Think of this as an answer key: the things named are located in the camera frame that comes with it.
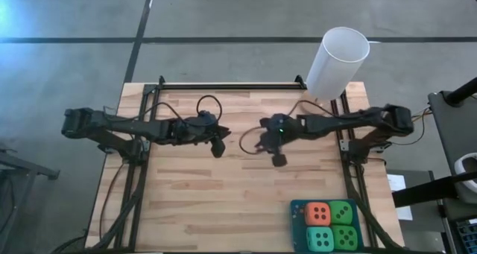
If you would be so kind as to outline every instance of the orange die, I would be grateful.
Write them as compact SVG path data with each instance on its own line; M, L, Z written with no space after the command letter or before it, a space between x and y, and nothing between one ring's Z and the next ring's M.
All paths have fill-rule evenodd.
M327 203L310 202L305 206L305 222L308 226L329 226L330 216Z

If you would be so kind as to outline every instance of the concrete floor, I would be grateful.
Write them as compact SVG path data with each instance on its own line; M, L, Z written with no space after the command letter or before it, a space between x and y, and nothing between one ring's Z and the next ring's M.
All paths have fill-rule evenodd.
M135 37L144 3L0 0L0 38ZM145 36L323 36L341 25L366 36L475 36L476 14L476 0L153 0ZM142 45L133 82L290 81L307 74L318 46ZM36 181L11 253L49 253L87 228L104 154L60 135L63 112L117 106L132 48L0 43L0 141L61 170L56 181ZM419 110L428 93L475 77L476 51L477 43L372 44L354 80L365 82L372 105ZM391 147L385 158L393 169L449 173L432 117L421 142ZM433 235L405 237L414 249L441 247Z

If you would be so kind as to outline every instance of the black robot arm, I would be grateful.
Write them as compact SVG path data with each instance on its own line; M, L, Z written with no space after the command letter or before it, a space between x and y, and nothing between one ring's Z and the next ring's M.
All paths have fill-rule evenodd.
M200 111L196 117L170 118L164 120L138 121L90 108L67 109L61 133L70 139L91 139L99 143L104 152L117 150L130 162L141 162L139 140L123 139L110 131L137 135L158 145L189 145L212 143L212 154L221 157L225 151L222 139L230 134L227 127L218 125L213 114Z
M386 105L371 107L358 112L339 116L289 115L275 114L271 118L262 118L260 126L267 131L260 136L255 145L258 152L272 153L274 166L286 165L286 157L281 154L281 147L296 139L319 139L333 131L349 128L371 126L376 129L362 139L349 143L350 158L357 162L366 159L372 147L389 146L387 140L392 136L407 136L414 131L411 111L405 107Z

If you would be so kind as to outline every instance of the wooden tabletop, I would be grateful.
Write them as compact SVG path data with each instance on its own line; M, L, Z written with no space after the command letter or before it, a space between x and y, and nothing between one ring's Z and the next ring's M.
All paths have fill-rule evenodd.
M118 115L131 117L138 114L143 86L143 83L124 85ZM227 149L220 159L216 159L210 153L210 145L173 147L152 144L136 251L293 251L288 210L291 200L347 198L335 134L286 145L283 152L288 164L275 168L269 154L243 153L239 149L239 137L244 131L259 125L260 118L278 112L287 113L303 91L162 90L159 99L187 117L196 116L196 103L205 94L215 95L222 103L224 114L220 125L232 131L224 140ZM347 97L351 111L369 107L362 82L350 83ZM201 108L218 113L212 99L204 100ZM159 107L158 119L171 117L174 116L166 107ZM360 128L356 135L361 137L369 131L370 128ZM253 150L258 137L259 131L251 133L244 139L244 146ZM118 155L107 157L87 247L98 242L101 208L120 165ZM107 204L103 233L119 213L126 167ZM389 235L403 245L384 164L370 160L365 165L364 178L372 212ZM360 221L367 244L362 215Z

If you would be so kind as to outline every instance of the white cup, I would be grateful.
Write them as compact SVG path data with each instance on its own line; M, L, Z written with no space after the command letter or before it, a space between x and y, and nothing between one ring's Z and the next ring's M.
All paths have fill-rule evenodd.
M370 44L358 31L327 31L306 78L309 93L319 101L339 98L369 53Z

